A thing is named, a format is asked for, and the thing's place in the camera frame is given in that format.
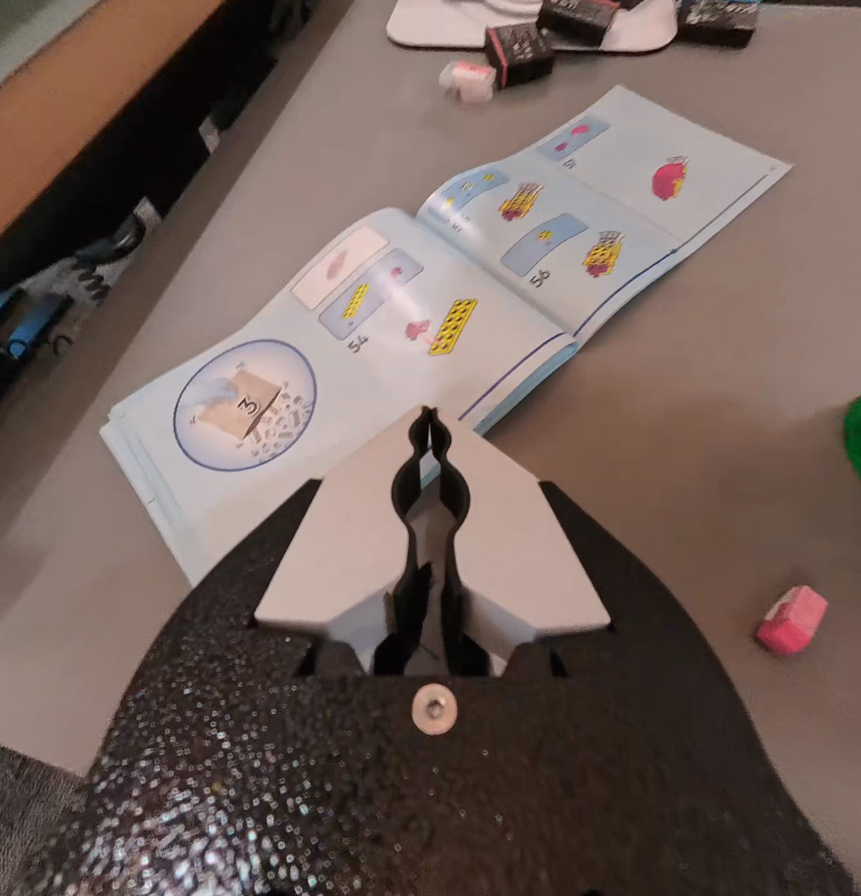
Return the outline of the light blue instruction booklet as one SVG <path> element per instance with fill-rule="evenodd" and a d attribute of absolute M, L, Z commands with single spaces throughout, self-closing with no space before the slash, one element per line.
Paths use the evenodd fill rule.
<path fill-rule="evenodd" d="M 412 407 L 488 432 L 791 168 L 615 86 L 415 216 L 355 222 L 102 438 L 195 585 Z"/>

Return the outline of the black and grey object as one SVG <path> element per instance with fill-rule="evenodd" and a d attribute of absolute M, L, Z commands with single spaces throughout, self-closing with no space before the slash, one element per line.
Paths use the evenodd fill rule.
<path fill-rule="evenodd" d="M 100 307 L 119 282 L 145 238 L 162 223 L 155 207 L 141 203 L 118 229 L 55 263 L 44 285 L 47 295 Z"/>

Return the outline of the small pink and white piece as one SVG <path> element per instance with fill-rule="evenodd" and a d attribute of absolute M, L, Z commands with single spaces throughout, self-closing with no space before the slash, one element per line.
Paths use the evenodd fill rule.
<path fill-rule="evenodd" d="M 456 60 L 443 68 L 438 83 L 462 103 L 486 103 L 492 100 L 497 88 L 497 71 L 485 63 Z"/>

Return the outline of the small black box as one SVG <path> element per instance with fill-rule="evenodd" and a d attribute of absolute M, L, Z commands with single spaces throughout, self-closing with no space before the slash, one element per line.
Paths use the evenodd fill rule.
<path fill-rule="evenodd" d="M 701 46 L 745 48 L 756 33 L 760 1 L 682 1 L 677 39 Z"/>
<path fill-rule="evenodd" d="M 613 1 L 543 1 L 536 26 L 559 39 L 598 48 L 620 7 Z"/>
<path fill-rule="evenodd" d="M 555 52 L 532 21 L 486 28 L 483 51 L 501 91 L 548 77 L 554 69 Z"/>

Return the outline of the white tray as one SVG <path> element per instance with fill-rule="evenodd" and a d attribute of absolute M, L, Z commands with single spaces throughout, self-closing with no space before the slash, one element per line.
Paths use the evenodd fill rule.
<path fill-rule="evenodd" d="M 666 48 L 679 31 L 673 1 L 620 2 L 599 46 L 554 36 L 557 51 L 644 54 Z M 487 28 L 536 21 L 540 1 L 399 1 L 387 22 L 394 44 L 410 49 L 481 50 Z"/>

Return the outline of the brown wooden furniture top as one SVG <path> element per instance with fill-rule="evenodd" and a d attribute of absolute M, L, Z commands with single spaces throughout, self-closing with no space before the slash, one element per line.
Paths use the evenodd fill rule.
<path fill-rule="evenodd" d="M 0 237 L 220 4 L 100 2 L 0 85 Z"/>

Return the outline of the blue frame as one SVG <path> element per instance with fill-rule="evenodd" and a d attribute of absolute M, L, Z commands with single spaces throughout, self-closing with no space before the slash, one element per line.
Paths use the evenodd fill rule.
<path fill-rule="evenodd" d="M 0 402 L 49 341 L 72 304 L 64 294 L 33 294 L 20 285 L 0 292 Z"/>

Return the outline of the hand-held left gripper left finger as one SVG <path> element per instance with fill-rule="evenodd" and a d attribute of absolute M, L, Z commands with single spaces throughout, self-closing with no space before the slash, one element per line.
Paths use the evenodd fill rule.
<path fill-rule="evenodd" d="M 416 407 L 329 469 L 256 610 L 259 624 L 346 644 L 375 675 L 405 672 L 431 587 L 409 519 L 431 419 Z"/>

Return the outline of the large pink slope brick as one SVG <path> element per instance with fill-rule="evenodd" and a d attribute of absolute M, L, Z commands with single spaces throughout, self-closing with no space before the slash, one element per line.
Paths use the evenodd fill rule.
<path fill-rule="evenodd" d="M 766 613 L 755 631 L 755 640 L 774 655 L 796 656 L 812 643 L 828 606 L 828 601 L 810 586 L 796 585 Z"/>

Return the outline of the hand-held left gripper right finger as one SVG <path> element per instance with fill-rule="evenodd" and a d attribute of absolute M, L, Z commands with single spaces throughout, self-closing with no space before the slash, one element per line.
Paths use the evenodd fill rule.
<path fill-rule="evenodd" d="M 448 671 L 485 677 L 524 644 L 610 625 L 541 482 L 461 421 L 430 411 L 446 536 L 440 631 Z"/>

